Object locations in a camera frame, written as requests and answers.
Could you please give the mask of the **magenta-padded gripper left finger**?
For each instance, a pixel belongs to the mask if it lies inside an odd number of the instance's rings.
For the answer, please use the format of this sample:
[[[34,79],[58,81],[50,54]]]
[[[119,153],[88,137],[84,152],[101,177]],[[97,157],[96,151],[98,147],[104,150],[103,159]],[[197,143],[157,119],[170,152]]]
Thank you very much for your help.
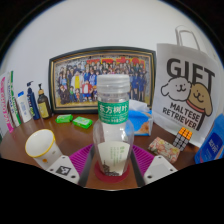
[[[70,156],[62,155],[47,171],[79,186],[85,186],[93,156],[94,146],[90,144]]]

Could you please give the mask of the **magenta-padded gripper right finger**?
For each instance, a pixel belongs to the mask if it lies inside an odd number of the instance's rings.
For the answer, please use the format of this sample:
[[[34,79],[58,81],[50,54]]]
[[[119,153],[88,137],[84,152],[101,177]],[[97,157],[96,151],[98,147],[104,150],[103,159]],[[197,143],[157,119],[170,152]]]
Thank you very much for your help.
[[[138,146],[133,147],[131,161],[138,186],[145,186],[177,172],[163,156],[154,156]]]

